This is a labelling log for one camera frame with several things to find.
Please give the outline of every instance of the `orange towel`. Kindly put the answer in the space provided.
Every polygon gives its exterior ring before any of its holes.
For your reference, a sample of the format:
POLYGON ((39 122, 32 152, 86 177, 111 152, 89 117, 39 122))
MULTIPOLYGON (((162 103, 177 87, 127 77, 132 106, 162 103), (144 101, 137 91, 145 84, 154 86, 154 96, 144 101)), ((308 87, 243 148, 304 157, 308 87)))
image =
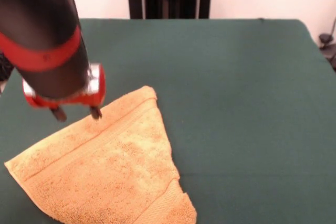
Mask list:
POLYGON ((35 205, 66 224, 192 224, 152 88, 143 87, 5 163, 35 205))

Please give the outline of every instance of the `cable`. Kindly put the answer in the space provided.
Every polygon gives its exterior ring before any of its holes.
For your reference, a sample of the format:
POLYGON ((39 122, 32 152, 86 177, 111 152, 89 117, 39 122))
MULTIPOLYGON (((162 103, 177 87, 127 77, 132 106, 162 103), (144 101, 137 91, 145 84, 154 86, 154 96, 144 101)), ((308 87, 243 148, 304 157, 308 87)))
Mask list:
POLYGON ((333 23, 333 25, 332 25, 332 29, 331 29, 331 33, 330 33, 331 36, 334 34, 335 26, 336 26, 336 17, 335 17, 335 19, 334 19, 334 23, 333 23))

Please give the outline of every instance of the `green tablecloth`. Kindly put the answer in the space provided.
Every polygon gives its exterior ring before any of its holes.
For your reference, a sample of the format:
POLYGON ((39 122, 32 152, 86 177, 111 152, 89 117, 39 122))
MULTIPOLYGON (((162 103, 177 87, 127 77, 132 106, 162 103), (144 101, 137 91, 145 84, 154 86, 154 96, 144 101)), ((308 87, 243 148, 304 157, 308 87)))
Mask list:
MULTIPOLYGON (((296 20, 82 20, 106 103, 158 94, 181 185, 200 224, 336 223, 336 78, 296 20)), ((14 72, 0 98, 0 158, 69 120, 26 103, 14 72)), ((0 223, 56 223, 4 166, 0 223)))

